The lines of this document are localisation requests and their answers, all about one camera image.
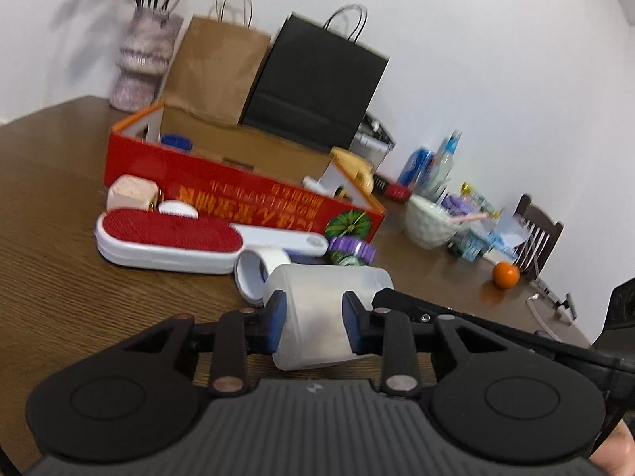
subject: brown paper bag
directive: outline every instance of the brown paper bag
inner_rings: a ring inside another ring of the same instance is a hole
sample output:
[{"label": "brown paper bag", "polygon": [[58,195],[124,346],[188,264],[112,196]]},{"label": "brown paper bag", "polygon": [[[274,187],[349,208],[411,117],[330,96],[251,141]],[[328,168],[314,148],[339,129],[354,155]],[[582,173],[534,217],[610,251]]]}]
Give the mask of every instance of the brown paper bag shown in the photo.
[{"label": "brown paper bag", "polygon": [[200,119],[237,125],[271,37],[244,25],[194,16],[167,76],[162,100]]}]

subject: wooden table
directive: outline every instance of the wooden table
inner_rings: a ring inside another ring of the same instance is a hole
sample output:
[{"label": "wooden table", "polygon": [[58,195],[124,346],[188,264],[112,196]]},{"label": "wooden table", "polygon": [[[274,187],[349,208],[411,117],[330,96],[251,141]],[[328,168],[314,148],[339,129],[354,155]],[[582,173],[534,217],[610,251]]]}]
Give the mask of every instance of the wooden table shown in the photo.
[{"label": "wooden table", "polygon": [[[242,305],[229,276],[129,270],[98,255],[93,227],[106,199],[107,134],[122,116],[89,97],[0,128],[0,443],[22,469],[39,458],[24,405],[44,377],[179,311],[204,322]],[[489,282],[487,262],[421,250],[398,224],[398,215],[390,215],[373,241],[376,265],[396,289],[509,326],[539,328],[525,305],[533,289],[502,292]],[[588,346],[575,327],[554,322],[545,303],[537,306],[564,340]],[[421,355],[424,368],[428,361]],[[377,377],[379,362],[285,376]],[[280,374],[263,357],[250,357],[250,371],[254,378]],[[202,366],[197,377],[204,381]]]}]

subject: purple ring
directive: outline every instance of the purple ring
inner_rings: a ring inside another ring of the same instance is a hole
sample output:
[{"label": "purple ring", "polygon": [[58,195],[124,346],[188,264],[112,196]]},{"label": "purple ring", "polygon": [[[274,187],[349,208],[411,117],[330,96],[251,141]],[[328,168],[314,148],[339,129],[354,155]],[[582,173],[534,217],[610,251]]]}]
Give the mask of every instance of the purple ring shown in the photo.
[{"label": "purple ring", "polygon": [[328,246],[329,252],[340,251],[352,254],[370,265],[377,254],[377,250],[370,244],[356,236],[338,236],[332,238]]}]

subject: red brush pad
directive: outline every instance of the red brush pad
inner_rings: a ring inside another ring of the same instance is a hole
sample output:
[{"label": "red brush pad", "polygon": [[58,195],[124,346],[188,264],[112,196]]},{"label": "red brush pad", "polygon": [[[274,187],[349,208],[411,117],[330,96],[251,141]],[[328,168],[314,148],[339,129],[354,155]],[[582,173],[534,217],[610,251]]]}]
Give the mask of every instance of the red brush pad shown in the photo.
[{"label": "red brush pad", "polygon": [[104,217],[103,227],[123,242],[210,252],[236,252],[242,247],[238,231],[214,218],[113,209]]}]

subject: orange fruit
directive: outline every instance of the orange fruit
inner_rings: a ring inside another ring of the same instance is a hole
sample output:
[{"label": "orange fruit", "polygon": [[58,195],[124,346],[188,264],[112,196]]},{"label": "orange fruit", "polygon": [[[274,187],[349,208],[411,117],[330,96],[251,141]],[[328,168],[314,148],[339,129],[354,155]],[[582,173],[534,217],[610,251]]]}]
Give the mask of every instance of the orange fruit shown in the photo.
[{"label": "orange fruit", "polygon": [[516,265],[503,261],[491,271],[491,279],[502,290],[509,290],[520,281],[520,270]]}]

